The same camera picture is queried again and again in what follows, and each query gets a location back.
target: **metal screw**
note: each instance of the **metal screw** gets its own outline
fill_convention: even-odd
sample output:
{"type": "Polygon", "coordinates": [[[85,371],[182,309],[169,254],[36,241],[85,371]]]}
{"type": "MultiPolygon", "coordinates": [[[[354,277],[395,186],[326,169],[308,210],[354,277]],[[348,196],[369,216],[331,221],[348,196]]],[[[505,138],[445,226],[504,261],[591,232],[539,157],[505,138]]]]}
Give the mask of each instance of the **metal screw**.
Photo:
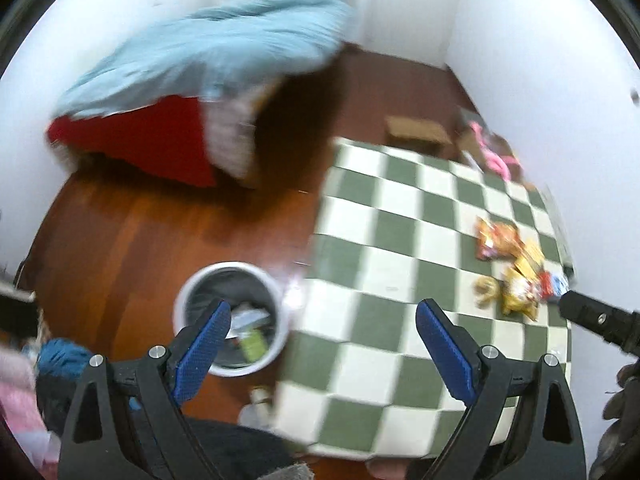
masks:
{"type": "Polygon", "coordinates": [[[482,355],[487,359],[495,359],[498,354],[498,349],[495,346],[487,345],[482,347],[482,355]]]}
{"type": "Polygon", "coordinates": [[[162,345],[156,345],[149,349],[149,357],[152,359],[159,359],[166,354],[166,348],[162,345]]]}
{"type": "Polygon", "coordinates": [[[92,356],[91,359],[89,359],[89,366],[92,366],[95,368],[100,366],[103,362],[104,362],[104,357],[102,357],[100,354],[96,354],[92,356]]]}
{"type": "Polygon", "coordinates": [[[558,364],[558,358],[553,354],[546,354],[545,363],[549,366],[556,366],[558,364]]]}

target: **white trash can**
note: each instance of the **white trash can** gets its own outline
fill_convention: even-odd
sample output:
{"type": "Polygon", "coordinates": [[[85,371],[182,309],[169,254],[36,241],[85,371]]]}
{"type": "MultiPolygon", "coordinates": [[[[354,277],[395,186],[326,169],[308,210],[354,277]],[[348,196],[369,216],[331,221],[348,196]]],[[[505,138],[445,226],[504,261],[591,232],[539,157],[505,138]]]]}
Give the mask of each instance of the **white trash can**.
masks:
{"type": "Polygon", "coordinates": [[[199,270],[182,286],[174,303],[174,334],[194,322],[212,301],[225,300],[235,307],[244,302],[266,309],[274,318],[265,330],[267,352],[256,362],[242,361],[242,352],[231,339],[218,351],[209,373],[239,377],[262,370],[282,351],[289,335],[289,312],[282,306],[282,292],[264,270],[244,262],[222,262],[199,270]]]}

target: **bed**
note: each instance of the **bed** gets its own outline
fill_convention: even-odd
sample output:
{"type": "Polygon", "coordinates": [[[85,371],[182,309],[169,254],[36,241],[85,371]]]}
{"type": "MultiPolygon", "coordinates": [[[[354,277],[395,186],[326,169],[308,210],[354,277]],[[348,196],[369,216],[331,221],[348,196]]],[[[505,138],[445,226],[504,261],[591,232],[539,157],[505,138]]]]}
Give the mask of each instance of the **bed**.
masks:
{"type": "Polygon", "coordinates": [[[284,79],[340,51],[354,0],[209,0],[129,38],[59,100],[49,142],[193,186],[254,185],[254,123],[284,79]]]}

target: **trash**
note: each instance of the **trash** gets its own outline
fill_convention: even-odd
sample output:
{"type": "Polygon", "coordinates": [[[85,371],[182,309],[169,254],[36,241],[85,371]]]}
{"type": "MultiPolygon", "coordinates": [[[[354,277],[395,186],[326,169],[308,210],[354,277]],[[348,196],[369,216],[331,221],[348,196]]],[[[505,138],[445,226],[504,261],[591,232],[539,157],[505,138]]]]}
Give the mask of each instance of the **trash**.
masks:
{"type": "Polygon", "coordinates": [[[504,271],[504,279],[502,313],[522,312],[530,320],[537,320],[541,299],[540,281],[525,278],[513,267],[504,271]]]}
{"type": "Polygon", "coordinates": [[[559,297],[569,291],[569,281],[564,274],[540,272],[540,289],[544,300],[559,297]]]}
{"type": "Polygon", "coordinates": [[[258,329],[249,330],[249,332],[242,332],[238,336],[240,343],[240,349],[242,355],[250,363],[255,363],[263,355],[267,353],[269,349],[267,342],[258,329]]]}
{"type": "Polygon", "coordinates": [[[238,337],[242,332],[248,332],[253,328],[267,325],[270,322],[271,314],[263,308],[255,308],[251,303],[245,301],[233,309],[231,313],[231,329],[226,335],[226,339],[238,337]]]}
{"type": "Polygon", "coordinates": [[[269,431],[271,428],[271,393],[266,386],[249,390],[251,403],[243,406],[238,415],[238,426],[269,431]]]}
{"type": "Polygon", "coordinates": [[[500,283],[491,276],[480,276],[474,285],[476,296],[478,297],[478,306],[485,306],[500,296],[500,283]]]}
{"type": "Polygon", "coordinates": [[[478,246],[476,258],[491,260],[499,256],[517,258],[522,252],[522,242],[518,228],[500,222],[488,222],[478,217],[476,221],[478,246]]]}
{"type": "Polygon", "coordinates": [[[540,245],[533,240],[527,240],[514,266],[528,280],[537,280],[544,262],[545,256],[540,245]]]}

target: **blue gripper pad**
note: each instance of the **blue gripper pad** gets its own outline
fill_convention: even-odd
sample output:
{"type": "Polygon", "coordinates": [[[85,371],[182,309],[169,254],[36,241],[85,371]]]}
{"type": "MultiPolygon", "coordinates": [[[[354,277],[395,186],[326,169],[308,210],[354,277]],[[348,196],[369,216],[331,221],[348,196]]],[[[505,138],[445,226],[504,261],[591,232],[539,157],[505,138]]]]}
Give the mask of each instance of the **blue gripper pad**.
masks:
{"type": "Polygon", "coordinates": [[[175,402],[181,406],[198,393],[231,327],[231,309],[222,301],[175,367],[175,402]]]}
{"type": "Polygon", "coordinates": [[[472,367],[424,300],[415,311],[415,325],[451,397],[471,406],[478,396],[472,367]]]}

